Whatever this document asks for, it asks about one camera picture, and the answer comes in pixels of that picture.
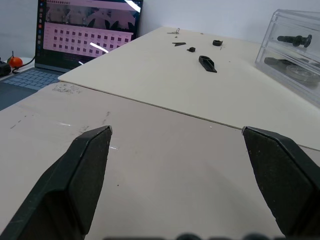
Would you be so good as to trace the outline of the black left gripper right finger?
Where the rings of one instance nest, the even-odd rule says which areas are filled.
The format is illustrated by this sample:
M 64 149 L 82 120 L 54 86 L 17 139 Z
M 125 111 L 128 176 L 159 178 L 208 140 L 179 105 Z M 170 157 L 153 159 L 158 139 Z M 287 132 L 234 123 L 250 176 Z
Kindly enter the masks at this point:
M 320 237 L 320 166 L 292 139 L 245 126 L 258 188 L 286 237 Z

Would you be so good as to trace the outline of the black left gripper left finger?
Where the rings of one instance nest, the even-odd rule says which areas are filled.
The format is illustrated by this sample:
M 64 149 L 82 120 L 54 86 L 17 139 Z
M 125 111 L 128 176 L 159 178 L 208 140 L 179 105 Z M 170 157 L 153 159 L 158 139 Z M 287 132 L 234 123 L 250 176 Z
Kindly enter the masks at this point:
M 83 132 L 38 179 L 0 240 L 84 240 L 104 184 L 112 127 Z

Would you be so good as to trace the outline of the clear round tape roll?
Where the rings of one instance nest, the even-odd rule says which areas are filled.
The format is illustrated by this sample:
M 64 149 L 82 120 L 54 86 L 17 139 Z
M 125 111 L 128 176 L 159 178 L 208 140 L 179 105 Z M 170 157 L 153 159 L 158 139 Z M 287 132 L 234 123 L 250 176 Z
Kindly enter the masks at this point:
M 291 78 L 305 83 L 320 82 L 320 75 L 298 65 L 287 66 L 286 74 L 289 75 Z

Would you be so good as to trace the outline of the flat black part in drawer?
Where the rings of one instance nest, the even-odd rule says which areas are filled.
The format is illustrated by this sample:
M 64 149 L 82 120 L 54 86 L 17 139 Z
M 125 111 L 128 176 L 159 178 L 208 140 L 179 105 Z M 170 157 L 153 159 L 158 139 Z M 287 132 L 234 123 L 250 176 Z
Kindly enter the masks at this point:
M 264 59 L 264 63 L 268 66 L 278 67 L 278 68 L 286 68 L 287 66 L 292 65 L 293 63 L 286 59 L 277 59 L 274 57 L 266 57 Z

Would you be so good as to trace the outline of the clear acrylic drawer box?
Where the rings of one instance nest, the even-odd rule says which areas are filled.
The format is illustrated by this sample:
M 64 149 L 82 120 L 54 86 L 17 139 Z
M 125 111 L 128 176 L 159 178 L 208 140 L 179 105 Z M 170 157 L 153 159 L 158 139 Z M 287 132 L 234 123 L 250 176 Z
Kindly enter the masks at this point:
M 312 35 L 309 47 L 293 46 L 278 41 L 278 36 Z M 286 59 L 320 75 L 320 12 L 301 10 L 276 10 L 270 20 L 255 60 L 256 67 L 312 104 L 320 107 L 320 82 L 302 82 L 291 78 L 286 68 L 264 63 L 267 57 Z

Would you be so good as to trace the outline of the black power adapter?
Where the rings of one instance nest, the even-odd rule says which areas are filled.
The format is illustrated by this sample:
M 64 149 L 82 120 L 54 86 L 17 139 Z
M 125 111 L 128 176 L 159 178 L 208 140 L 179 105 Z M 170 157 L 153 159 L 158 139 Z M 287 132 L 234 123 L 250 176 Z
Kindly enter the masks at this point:
M 11 73 L 11 66 L 8 63 L 2 61 L 0 58 L 0 78 L 5 77 L 10 73 Z

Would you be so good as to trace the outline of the orange tangerine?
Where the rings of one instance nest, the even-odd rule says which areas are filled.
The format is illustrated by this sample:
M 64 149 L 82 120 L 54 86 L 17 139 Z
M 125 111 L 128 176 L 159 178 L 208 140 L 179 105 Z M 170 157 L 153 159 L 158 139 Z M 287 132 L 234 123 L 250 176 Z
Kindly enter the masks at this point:
M 21 58 L 14 56 L 14 52 L 12 51 L 11 56 L 7 59 L 7 64 L 10 65 L 11 68 L 20 68 L 23 65 L 23 61 Z

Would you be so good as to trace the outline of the light wooden board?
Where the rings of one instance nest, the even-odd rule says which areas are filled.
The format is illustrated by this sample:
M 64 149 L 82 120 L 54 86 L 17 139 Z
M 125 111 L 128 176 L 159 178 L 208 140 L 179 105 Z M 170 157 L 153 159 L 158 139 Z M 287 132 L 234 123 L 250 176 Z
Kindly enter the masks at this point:
M 169 32 L 160 27 L 60 80 L 231 127 L 277 132 L 320 150 L 320 108 L 256 68 L 258 43 L 226 37 L 216 47 L 214 35 Z M 209 57 L 217 73 L 206 71 L 199 56 Z

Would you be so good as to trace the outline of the long black plastic wedge part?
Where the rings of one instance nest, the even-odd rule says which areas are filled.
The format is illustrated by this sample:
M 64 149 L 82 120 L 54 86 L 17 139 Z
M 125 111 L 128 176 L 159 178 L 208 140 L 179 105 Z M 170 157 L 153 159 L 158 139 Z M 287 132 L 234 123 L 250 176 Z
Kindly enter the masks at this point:
M 217 73 L 215 63 L 208 56 L 200 55 L 198 61 L 207 72 Z

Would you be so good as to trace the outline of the dark green screw-shaped part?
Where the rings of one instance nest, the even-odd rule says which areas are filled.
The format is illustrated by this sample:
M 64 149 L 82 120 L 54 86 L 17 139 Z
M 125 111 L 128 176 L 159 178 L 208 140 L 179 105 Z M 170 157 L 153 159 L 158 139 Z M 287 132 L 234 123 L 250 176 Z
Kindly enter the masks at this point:
M 278 36 L 277 40 L 279 42 L 292 44 L 294 47 L 299 47 L 302 45 L 304 48 L 309 47 L 311 44 L 313 36 L 309 34 L 307 37 L 303 37 L 301 35 L 297 36 Z

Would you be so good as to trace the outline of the open grey laptop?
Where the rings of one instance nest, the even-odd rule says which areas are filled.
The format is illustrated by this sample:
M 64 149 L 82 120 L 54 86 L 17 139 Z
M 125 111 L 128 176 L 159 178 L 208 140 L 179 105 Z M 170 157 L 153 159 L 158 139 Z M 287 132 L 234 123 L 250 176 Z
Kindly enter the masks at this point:
M 0 58 L 23 65 L 0 77 L 0 111 L 57 83 L 59 76 L 137 38 L 143 0 L 0 0 Z

